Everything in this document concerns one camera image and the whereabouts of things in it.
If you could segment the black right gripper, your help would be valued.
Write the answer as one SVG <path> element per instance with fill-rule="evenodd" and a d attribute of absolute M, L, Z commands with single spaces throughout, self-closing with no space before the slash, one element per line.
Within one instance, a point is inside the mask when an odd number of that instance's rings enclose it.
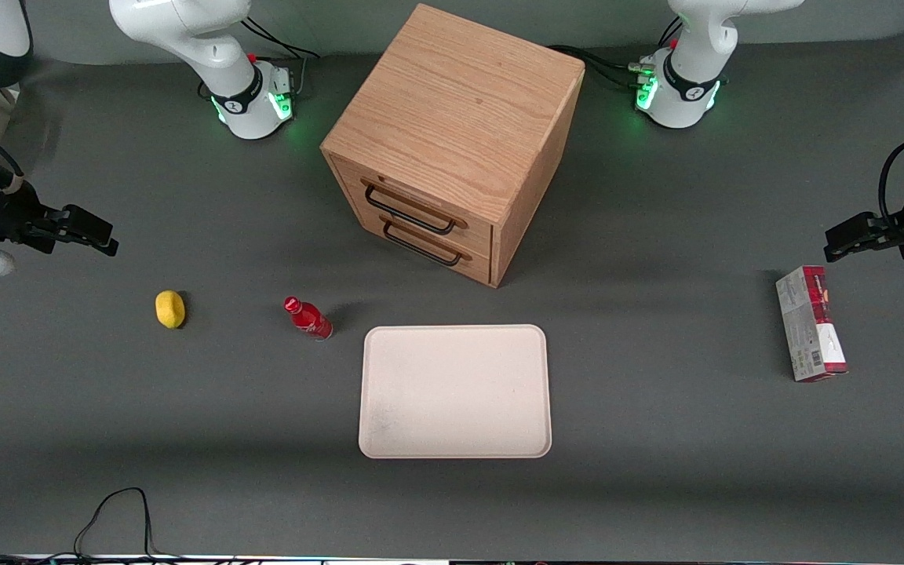
<path fill-rule="evenodd" d="M 66 243 L 68 237 L 108 257 L 118 253 L 119 242 L 112 237 L 110 222 L 79 206 L 66 206 L 66 232 L 58 218 L 60 211 L 43 206 L 30 182 L 23 182 L 12 194 L 0 192 L 0 241 L 51 254 L 57 243 Z"/>

